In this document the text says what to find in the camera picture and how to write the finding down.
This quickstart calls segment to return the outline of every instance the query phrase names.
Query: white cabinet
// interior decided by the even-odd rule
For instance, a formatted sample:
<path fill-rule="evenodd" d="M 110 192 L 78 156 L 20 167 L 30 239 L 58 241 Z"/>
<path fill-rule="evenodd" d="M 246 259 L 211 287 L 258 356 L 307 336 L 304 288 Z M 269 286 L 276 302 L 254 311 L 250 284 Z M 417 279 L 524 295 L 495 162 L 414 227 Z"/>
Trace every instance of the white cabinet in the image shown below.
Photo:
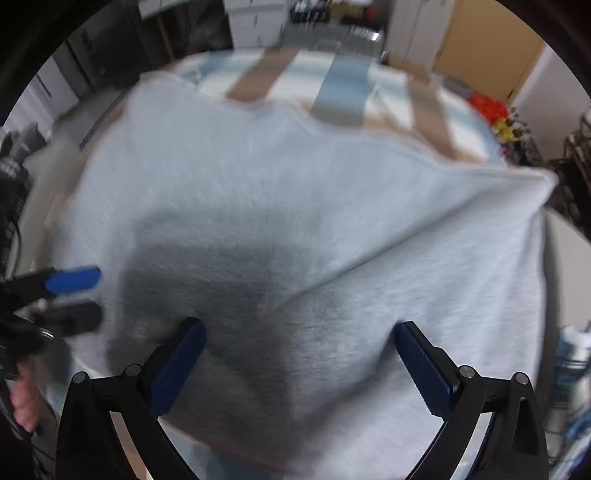
<path fill-rule="evenodd" d="M 235 48 L 273 47 L 279 43 L 287 12 L 276 9 L 247 9 L 228 13 Z"/>
<path fill-rule="evenodd" d="M 283 7 L 284 0 L 224 0 L 227 12 L 252 7 Z"/>
<path fill-rule="evenodd" d="M 235 48 L 278 45 L 287 21 L 285 0 L 224 0 Z"/>

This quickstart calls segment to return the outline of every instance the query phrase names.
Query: wooden door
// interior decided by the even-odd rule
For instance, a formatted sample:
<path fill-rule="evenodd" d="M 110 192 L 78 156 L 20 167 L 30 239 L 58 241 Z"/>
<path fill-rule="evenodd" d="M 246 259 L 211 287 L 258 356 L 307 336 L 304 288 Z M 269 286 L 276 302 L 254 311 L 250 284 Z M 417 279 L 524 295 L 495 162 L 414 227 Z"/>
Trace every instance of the wooden door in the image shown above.
<path fill-rule="evenodd" d="M 525 22 L 496 0 L 457 0 L 434 70 L 507 102 L 543 45 Z"/>

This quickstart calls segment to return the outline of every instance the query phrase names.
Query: red bag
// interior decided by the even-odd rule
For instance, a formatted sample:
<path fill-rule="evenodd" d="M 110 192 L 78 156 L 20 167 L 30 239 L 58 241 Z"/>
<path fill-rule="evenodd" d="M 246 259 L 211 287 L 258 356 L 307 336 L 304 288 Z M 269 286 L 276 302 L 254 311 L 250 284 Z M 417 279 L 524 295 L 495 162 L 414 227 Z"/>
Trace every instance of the red bag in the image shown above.
<path fill-rule="evenodd" d="M 499 118 L 507 118 L 507 107 L 499 100 L 495 100 L 482 93 L 473 93 L 468 102 L 478 110 L 486 120 L 493 125 Z"/>

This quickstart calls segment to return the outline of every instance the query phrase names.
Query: floor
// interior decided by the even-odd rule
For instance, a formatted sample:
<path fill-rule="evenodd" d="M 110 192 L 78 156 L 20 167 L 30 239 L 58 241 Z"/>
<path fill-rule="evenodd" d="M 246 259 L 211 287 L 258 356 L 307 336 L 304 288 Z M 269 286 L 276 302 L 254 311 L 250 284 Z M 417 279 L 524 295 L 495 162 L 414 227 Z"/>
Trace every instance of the floor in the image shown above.
<path fill-rule="evenodd" d="M 75 145 L 83 147 L 83 142 L 95 123 L 121 93 L 122 90 L 106 87 L 82 99 L 56 122 L 52 140 L 67 137 Z"/>

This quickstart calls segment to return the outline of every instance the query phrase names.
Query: blue gripper pad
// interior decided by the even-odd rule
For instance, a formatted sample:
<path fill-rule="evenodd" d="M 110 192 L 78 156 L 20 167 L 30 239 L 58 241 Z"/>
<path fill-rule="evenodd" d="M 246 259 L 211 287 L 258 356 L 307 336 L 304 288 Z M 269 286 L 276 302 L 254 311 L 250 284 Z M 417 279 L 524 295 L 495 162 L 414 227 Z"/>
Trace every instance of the blue gripper pad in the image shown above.
<path fill-rule="evenodd" d="M 446 420 L 452 412 L 452 386 L 447 383 L 406 323 L 396 327 L 394 341 L 398 354 L 431 415 Z"/>
<path fill-rule="evenodd" d="M 195 318 L 185 321 L 191 322 L 191 326 L 169 353 L 148 387 L 150 415 L 153 418 L 165 415 L 173 408 L 178 394 L 207 343 L 203 322 Z"/>
<path fill-rule="evenodd" d="M 84 267 L 52 273 L 45 281 L 45 289 L 54 295 L 65 295 L 93 288 L 100 280 L 97 267 Z"/>

